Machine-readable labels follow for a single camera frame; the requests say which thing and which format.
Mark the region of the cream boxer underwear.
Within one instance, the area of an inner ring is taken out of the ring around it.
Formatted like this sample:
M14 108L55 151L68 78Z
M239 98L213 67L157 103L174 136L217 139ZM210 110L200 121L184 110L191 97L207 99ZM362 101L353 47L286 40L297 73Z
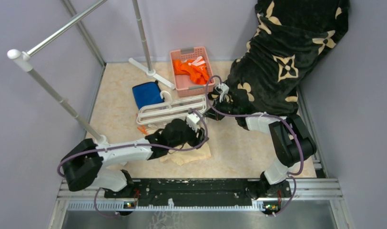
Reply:
M172 161L175 164L182 166L189 162L209 159L211 158L211 151L208 143L205 143L199 149L194 149L190 151L171 151L166 156L160 158L160 162L165 163L167 161Z

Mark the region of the white plastic clip hanger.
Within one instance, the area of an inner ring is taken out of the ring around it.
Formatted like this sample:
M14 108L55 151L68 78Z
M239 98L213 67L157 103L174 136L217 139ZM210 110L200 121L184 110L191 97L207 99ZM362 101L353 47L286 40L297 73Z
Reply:
M169 92L161 91L160 96L164 102L140 108L136 117L138 125L165 123L177 118L183 119L191 110L196 110L201 114L206 111L207 104L204 95L174 100Z

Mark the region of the orange clothes peg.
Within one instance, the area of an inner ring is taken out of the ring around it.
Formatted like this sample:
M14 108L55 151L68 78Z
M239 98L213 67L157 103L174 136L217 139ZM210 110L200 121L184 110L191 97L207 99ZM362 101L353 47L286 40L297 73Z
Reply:
M137 129L144 135L148 135L148 132L144 126L138 126Z

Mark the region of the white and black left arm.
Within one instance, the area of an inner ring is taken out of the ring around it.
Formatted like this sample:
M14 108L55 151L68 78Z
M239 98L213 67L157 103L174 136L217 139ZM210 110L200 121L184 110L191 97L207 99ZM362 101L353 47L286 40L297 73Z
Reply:
M90 138L84 139L60 161L57 172L66 179L72 192L103 188L127 198L134 192L130 174L109 166L158 159L169 151L184 152L183 145L189 145L188 151L196 150L208 139L203 120L174 119L164 128L132 142L100 145Z

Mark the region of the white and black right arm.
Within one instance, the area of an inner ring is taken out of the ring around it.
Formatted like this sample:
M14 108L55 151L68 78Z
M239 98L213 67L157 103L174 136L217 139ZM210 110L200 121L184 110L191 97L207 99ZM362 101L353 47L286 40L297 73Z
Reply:
M297 114L279 117L265 112L251 113L243 103L215 98L204 115L217 121L234 117L242 128L271 136L276 158L260 176L260 191L266 197L273 196L279 189L278 183L288 175L301 174L304 162L317 151L314 139Z

